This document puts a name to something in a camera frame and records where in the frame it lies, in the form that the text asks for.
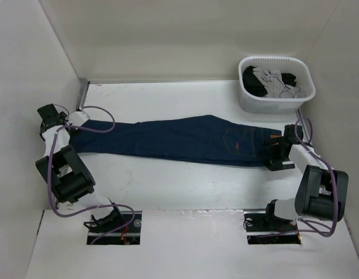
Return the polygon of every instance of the cable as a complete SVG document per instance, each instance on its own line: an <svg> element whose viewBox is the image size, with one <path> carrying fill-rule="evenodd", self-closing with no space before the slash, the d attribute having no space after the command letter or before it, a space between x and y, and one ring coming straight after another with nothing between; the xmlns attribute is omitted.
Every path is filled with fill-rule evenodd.
<svg viewBox="0 0 359 279"><path fill-rule="evenodd" d="M112 119L112 127L109 128L109 129L106 129L106 130L95 130L95 129L92 129L92 128L86 128L86 127L82 127L82 126L73 126L73 125L64 125L62 127L59 127L58 129L56 129L56 132L55 132L55 135L54 135L54 140L52 142L52 145L51 145L51 149L50 149L50 154L49 154L49 163L48 163L48 167L47 167L47 194L48 194L48 199L49 199L49 202L50 202L50 207L52 209L52 211L59 217L63 217L63 218L68 218L68 217L72 217L72 216L75 216L75 215L78 215L80 213L83 213L83 212L86 212L88 210L91 210L91 209L96 209L96 208L111 208L111 207L122 207L122 208L127 208L129 209L131 212L132 212L132 215L131 215L131 219L124 223L124 225L121 225L117 228L114 228L113 230L110 230L110 231L107 231L101 235L99 235L98 237L96 237L95 239L93 239L93 241L91 241L91 245L94 244L98 239L104 237L105 235L107 234L110 234L110 233L113 233L117 230L120 230L121 228L123 227L126 227L127 225L129 225L135 218L135 212L134 210L130 207L130 206L127 206L127 205L119 205L119 204L111 204L111 205L99 205L99 206L90 206L88 208L85 208L85 209L82 209L82 210L79 210L79 211L76 211L74 213L71 213L71 214L62 214L60 212L58 212L57 208L55 207L54 205L54 200L52 199L52 191L51 191L51 167L52 167L52 158L54 156L54 150L55 150L55 145L56 145L56 140L58 139L58 132L61 130L61 129L64 129L64 128L70 128L70 129L80 129L80 130L84 130L84 131L89 131L89 132L94 132L94 133L100 133L100 134L104 134L104 133L108 133L110 131L112 131L115 126L116 126L116 121L115 121L115 118L113 117L113 115L107 111L106 109L103 109L103 108L100 108L99 106L84 106L83 109L88 109L88 108L93 108L93 109L100 109L100 110L103 110L104 112L106 112Z"/></svg>
<svg viewBox="0 0 359 279"><path fill-rule="evenodd" d="M123 232L121 233L121 240L123 240L123 244L126 245L126 242L127 242L127 230L128 230L128 227L126 226L126 228L123 230Z"/></svg>
<svg viewBox="0 0 359 279"><path fill-rule="evenodd" d="M302 145L304 147L304 149L306 149L306 151L308 153L310 153L310 155L312 157L314 157L318 161L321 161L328 168L328 172L329 172L329 175L330 175L330 181L332 182L332 194L333 194L333 220L332 220L332 226L329 227L329 226L327 226L325 224L322 224L320 222L313 221L313 220L298 219L298 221L304 223L305 225L307 225L312 230L285 231L285 232L279 232L279 233L276 233L276 234L259 235L259 237L275 237L275 236L280 236L280 235L285 235L285 234L290 234L290 233L318 233L323 237L331 237L334 234L335 230L336 230L337 222L338 222L338 195L337 195L337 183L336 183L335 173L333 172L333 169L330 166L330 164L326 160L322 159L321 157L319 157L318 155L313 153L313 151L310 150L310 148L308 146L306 146L306 144L298 136L298 124L299 124L299 122L301 122L303 120L307 120L308 124L310 125L311 135L310 135L310 139L309 139L308 142L311 143L313 129L312 129L312 122L311 122L311 120L309 118L301 117L296 121L296 123L294 125L294 134L295 134L298 142L300 143L300 145ZM319 229L315 228L311 224L317 224L317 225L323 226L323 227L329 229L329 231L320 231Z"/></svg>
<svg viewBox="0 0 359 279"><path fill-rule="evenodd" d="M61 106L61 105L58 105L58 104L53 104L54 106L58 106L58 107L60 107L60 108L62 108L63 110L65 110L66 112L67 112L67 114L68 114L68 117L70 116L70 113L69 113L69 110L67 110L64 106Z"/></svg>

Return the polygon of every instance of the white backdrop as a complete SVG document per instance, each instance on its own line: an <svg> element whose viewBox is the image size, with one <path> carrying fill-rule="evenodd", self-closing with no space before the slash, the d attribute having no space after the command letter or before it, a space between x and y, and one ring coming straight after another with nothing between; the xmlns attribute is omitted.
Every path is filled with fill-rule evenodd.
<svg viewBox="0 0 359 279"><path fill-rule="evenodd" d="M348 172L345 216L359 254L359 0L342 0L306 61L317 88L303 107L315 148Z"/></svg>
<svg viewBox="0 0 359 279"><path fill-rule="evenodd" d="M80 84L37 0L0 1L0 278L24 278L46 185L40 106L73 109Z"/></svg>
<svg viewBox="0 0 359 279"><path fill-rule="evenodd" d="M252 54L305 59L339 0L40 0L79 77L236 78Z"/></svg>

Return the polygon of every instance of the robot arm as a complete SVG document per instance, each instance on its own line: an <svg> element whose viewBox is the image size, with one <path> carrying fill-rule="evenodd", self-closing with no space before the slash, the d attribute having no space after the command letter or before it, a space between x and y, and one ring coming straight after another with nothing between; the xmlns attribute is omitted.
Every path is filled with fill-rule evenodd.
<svg viewBox="0 0 359 279"><path fill-rule="evenodd" d="M56 110L53 104L39 108L42 118L40 136L45 141L46 151L42 159L35 165L47 182L49 154L56 130L64 125L81 126L89 116L84 111L75 111L67 117ZM113 204L108 198L100 195L95 180L77 152L69 145L70 135L77 130L63 129L58 132L53 160L51 190L55 198L61 202L78 202L85 208ZM111 228L124 224L124 217L117 207L92 210L92 221L84 225L94 233L104 233Z"/></svg>
<svg viewBox="0 0 359 279"><path fill-rule="evenodd" d="M298 135L303 138L302 127L298 130ZM310 154L316 154L310 144L307 144L307 147L311 152L299 144L294 134L294 125L286 126L284 136L272 139L266 144L270 147L269 161L266 162L268 169L290 169L295 165L303 174L295 199L275 200L269 204L268 208L273 211L273 215L287 220L303 216L333 220L333 189L328 168ZM349 177L343 171L333 172L337 184L339 221L344 214Z"/></svg>

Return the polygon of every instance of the jeans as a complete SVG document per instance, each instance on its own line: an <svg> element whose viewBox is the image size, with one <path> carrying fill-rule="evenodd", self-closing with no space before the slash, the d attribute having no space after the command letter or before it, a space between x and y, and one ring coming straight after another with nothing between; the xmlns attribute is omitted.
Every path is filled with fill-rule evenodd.
<svg viewBox="0 0 359 279"><path fill-rule="evenodd" d="M111 122L89 120L84 127L110 128ZM234 124L213 115L177 120L116 123L110 133L81 131L71 136L77 153L110 153L227 166L263 166L263 146L281 131Z"/></svg>

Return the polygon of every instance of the purple cable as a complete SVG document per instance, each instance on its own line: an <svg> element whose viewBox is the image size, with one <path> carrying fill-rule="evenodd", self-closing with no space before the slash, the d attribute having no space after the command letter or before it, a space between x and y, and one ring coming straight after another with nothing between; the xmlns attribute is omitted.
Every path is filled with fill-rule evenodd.
<svg viewBox="0 0 359 279"><path fill-rule="evenodd" d="M306 119L308 121L308 124L310 125L311 135L310 135L309 143L311 142L311 139L312 139L312 123L311 123L311 120L309 118L307 118L307 117L301 117L296 121L296 123L294 125L294 134L295 134L298 142L308 151L308 153L310 153L310 155L312 157L314 157L316 160L321 161L328 168L328 172L329 172L329 175L330 175L330 180L332 182L332 193L333 193L333 223L332 223L332 226L328 227L325 224L322 224L320 222L313 221L313 220L298 219L298 221L300 221L300 222L304 223L305 225L307 225L308 227L310 227L312 229L312 231L311 230L285 231L285 232L280 232L280 233L277 233L277 234L259 235L259 237L277 237L277 236L280 236L280 235L285 235L285 234L290 234L290 233L318 233L323 237L331 237L335 233L335 230L336 230L336 227L337 227L337 222L338 222L338 196L337 196L337 183L336 183L335 173L333 172L332 167L329 165L329 163L326 160L320 158L315 153L313 153L313 151L311 151L310 148L308 146L306 146L306 144L298 136L298 130L297 130L298 129L298 124L299 124L299 122L303 121L304 119ZM323 227L329 229L329 231L320 231L319 229L315 228L310 223L323 226Z"/></svg>
<svg viewBox="0 0 359 279"><path fill-rule="evenodd" d="M88 208L85 208L85 209L82 209L82 210L79 210L77 212L74 212L74 213L71 213L71 214L61 214L60 212L58 212L58 210L56 209L55 205L54 205L54 200L52 199L52 191L51 191L51 166L52 166L52 158L54 156L54 150L55 150L55 145L56 145L56 140L58 139L58 132L61 130L61 129L64 129L64 128L71 128L71 129L80 129L80 130L84 130L84 131L89 131L89 132L95 132L95 133L100 133L100 134L103 134L103 133L108 133L110 131L112 131L115 126L116 126L116 121L115 121L115 118L113 117L113 115L107 111L106 109L103 109L103 108L100 108L98 106L84 106L83 109L88 109L88 108L93 108L93 109L100 109L100 110L103 110L104 112L106 112L107 114L109 114L109 116L111 117L113 123L112 123L112 127L107 129L107 130L95 130L95 129L91 129L91 128L86 128L86 127L82 127L82 126L72 126L72 125L64 125L62 127L59 127L58 129L56 129L56 132L55 132L55 135L54 135L54 140L52 142L52 145L51 145L51 149L50 149L50 154L49 154L49 163L48 163L48 167L47 167L47 194L48 194L48 199L49 199L49 202L50 202L50 207L52 209L52 211L59 217L63 217L63 218L67 218L67 217L72 217L72 216L75 216L75 215L78 215L80 213L83 213L83 212L86 212L88 210L91 210L91 209L96 209L96 208L116 208L116 207L122 207L122 208L127 208L129 209L131 212L132 212L132 215L131 215L131 219L126 222L124 225L122 226L119 226L117 228L114 228L113 230L110 230L108 232L105 232L101 235L99 235L98 237L96 237L92 242L91 244L94 244L95 241L97 241L98 239L106 236L107 234L110 234L110 233L113 233L117 230L120 230L121 228L123 227L126 227L127 225L129 225L135 218L135 212L134 210L130 207L130 206L127 206L127 205L119 205L119 204L111 204L111 205L100 205L100 206L90 206Z"/></svg>

